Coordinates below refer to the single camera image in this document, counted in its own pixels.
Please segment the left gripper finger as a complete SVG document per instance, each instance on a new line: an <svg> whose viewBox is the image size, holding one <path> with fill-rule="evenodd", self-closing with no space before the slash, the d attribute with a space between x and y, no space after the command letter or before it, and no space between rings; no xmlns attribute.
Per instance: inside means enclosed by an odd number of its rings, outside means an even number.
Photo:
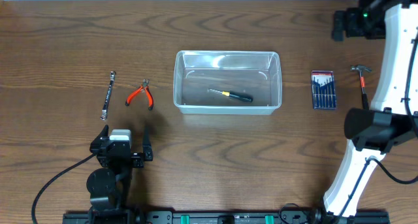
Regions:
<svg viewBox="0 0 418 224"><path fill-rule="evenodd" d="M144 153L151 153L152 152L152 145L150 142L150 135L148 127L144 127L144 133L142 137L142 148Z"/></svg>
<svg viewBox="0 0 418 224"><path fill-rule="evenodd" d="M102 141L102 140L106 140L108 138L108 130L109 130L109 126L105 125L102 129L102 131L98 134L98 136L96 137L97 141Z"/></svg>

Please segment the small claw hammer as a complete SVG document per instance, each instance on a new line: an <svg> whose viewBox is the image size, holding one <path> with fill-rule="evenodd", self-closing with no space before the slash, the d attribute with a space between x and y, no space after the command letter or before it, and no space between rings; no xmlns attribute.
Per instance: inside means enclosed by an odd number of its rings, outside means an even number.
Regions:
<svg viewBox="0 0 418 224"><path fill-rule="evenodd" d="M369 109L369 103L368 103L368 96L365 91L365 80L364 80L364 73L365 72L372 72L371 68L366 67L364 65L352 65L350 67L351 71L358 72L359 74L359 80L360 80L360 87L361 87L361 98L362 98L362 108L364 110Z"/></svg>

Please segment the black yellow screwdriver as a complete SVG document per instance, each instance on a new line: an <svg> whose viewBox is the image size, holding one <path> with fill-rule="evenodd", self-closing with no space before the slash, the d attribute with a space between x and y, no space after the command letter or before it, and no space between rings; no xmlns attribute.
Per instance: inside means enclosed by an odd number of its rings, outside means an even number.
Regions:
<svg viewBox="0 0 418 224"><path fill-rule="evenodd" d="M233 91L222 91L222 90L213 89L213 88L208 88L208 92L216 93L218 95L223 95L230 99L235 99L235 100L242 101L245 103L253 102L253 97L251 95L244 94L244 93L237 93Z"/></svg>

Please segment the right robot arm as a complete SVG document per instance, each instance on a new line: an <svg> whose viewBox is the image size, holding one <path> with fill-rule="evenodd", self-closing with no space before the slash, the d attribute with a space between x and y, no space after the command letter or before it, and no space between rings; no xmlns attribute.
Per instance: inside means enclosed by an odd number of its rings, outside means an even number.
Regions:
<svg viewBox="0 0 418 224"><path fill-rule="evenodd" d="M417 138L417 0L359 0L334 13L332 38L385 40L378 86L367 108L346 115L344 158L325 192L316 223L380 223L387 214L358 213L374 169L390 150Z"/></svg>

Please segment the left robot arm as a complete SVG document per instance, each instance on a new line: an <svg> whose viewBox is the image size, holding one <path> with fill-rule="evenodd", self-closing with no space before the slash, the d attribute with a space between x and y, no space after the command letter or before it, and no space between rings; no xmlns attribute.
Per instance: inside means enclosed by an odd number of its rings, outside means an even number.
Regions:
<svg viewBox="0 0 418 224"><path fill-rule="evenodd" d="M90 152L97 158L101 168L92 172L86 182L90 203L97 211L121 208L127 199L131 185L132 170L142 168L145 162L153 160L149 132L144 130L142 151L132 152L131 131L103 130L90 144Z"/></svg>

